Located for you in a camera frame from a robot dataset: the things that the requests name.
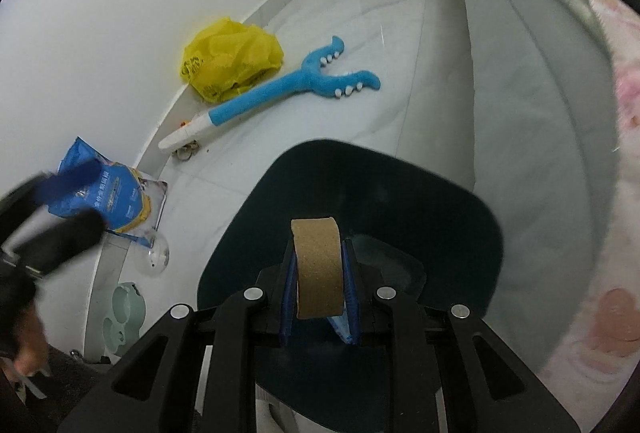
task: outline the light green plastic object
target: light green plastic object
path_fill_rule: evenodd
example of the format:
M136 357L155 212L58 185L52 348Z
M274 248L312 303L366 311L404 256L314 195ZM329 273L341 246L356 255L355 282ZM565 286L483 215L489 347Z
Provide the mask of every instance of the light green plastic object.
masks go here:
M111 308L102 322L104 344L121 357L140 339L146 305L135 283L120 283L111 297Z

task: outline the blue and white stick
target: blue and white stick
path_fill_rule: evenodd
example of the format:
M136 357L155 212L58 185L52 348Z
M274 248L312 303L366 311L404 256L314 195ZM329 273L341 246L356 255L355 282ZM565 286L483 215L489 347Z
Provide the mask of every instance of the blue and white stick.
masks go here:
M164 152L172 152L181 146L196 140L207 128L220 126L252 108L268 103L287 94L295 92L315 92L326 98L342 95L350 96L353 90L369 87L380 89L380 79L373 72L366 70L347 74L346 76L325 76L321 68L344 52L344 42L334 36L332 44L309 54L299 70L280 77L269 83L257 86L248 92L211 108L206 114L195 118L191 123L165 137L158 145Z

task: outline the tape roll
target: tape roll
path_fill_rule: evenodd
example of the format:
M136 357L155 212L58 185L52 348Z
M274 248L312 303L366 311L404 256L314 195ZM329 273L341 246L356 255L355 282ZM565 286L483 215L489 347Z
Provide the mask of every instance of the tape roll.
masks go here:
M298 319L342 315L342 253L335 220L291 220L291 231L298 257Z

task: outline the crumpled yellow bag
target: crumpled yellow bag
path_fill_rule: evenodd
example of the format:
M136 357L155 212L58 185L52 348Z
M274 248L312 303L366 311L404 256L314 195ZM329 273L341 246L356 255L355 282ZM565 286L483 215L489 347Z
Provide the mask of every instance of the crumpled yellow bag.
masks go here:
M210 103L228 101L282 67L275 36L256 25L222 18L201 30L184 49L180 77Z

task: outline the hand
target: hand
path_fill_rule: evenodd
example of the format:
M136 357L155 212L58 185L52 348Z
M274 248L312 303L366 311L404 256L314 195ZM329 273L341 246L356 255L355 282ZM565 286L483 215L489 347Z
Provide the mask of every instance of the hand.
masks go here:
M49 355L47 339L33 303L22 311L16 321L14 335L18 343L18 355L14 359L15 371L29 377L47 365ZM17 382L12 369L7 366L2 366L2 369L9 381Z

